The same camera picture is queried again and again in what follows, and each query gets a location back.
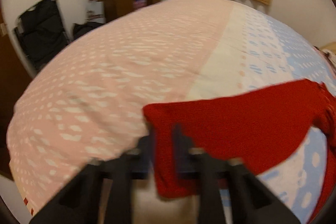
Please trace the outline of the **red knitted sweater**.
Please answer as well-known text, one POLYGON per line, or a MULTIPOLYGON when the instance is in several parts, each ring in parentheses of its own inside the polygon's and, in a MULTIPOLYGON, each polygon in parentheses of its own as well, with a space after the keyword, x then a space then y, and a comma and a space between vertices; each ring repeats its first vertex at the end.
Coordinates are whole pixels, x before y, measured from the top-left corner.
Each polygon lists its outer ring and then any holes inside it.
POLYGON ((233 97, 154 103, 142 111, 154 131, 154 177, 162 197, 186 197, 197 191, 193 182, 184 182, 177 175, 172 139, 175 124, 212 157, 240 157, 254 174, 288 159, 315 126, 327 138, 327 163, 309 219, 318 215, 335 186, 335 96, 325 84, 303 79, 233 97))

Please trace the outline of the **pink blue patterned bedspread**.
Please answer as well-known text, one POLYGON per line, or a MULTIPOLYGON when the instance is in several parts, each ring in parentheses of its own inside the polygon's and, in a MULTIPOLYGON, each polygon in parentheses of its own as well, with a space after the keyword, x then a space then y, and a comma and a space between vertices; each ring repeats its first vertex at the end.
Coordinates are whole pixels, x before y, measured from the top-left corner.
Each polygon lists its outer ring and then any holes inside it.
MULTIPOLYGON (((315 47, 229 0, 168 0, 91 31, 60 52, 14 107, 10 168, 31 222, 83 167, 118 159, 150 133, 154 138, 144 106, 303 79, 335 96, 335 75, 315 47)), ((256 174, 301 223, 311 220, 322 190, 327 147, 325 134, 311 126, 288 159, 256 174)), ((133 184, 133 222, 195 223, 198 196, 160 196, 153 155, 148 179, 133 184)))

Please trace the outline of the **brown wooden door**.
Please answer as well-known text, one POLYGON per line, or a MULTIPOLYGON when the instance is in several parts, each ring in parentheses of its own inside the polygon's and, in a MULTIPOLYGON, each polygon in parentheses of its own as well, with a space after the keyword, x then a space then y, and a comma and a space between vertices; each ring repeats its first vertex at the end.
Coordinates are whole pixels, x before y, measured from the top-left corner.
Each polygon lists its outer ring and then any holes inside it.
POLYGON ((6 133, 14 113, 14 105, 31 82, 31 77, 22 65, 10 41, 3 18, 1 18, 0 51, 1 175, 12 180, 6 133))

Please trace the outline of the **black bag by wall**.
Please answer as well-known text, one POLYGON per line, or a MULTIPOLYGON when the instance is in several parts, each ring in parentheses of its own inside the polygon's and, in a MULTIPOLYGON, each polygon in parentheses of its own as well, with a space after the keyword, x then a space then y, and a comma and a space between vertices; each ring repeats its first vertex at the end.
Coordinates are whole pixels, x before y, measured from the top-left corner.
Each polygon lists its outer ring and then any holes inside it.
POLYGON ((13 32, 36 72, 40 72, 70 42, 57 0, 41 0, 22 13, 16 24, 13 32))

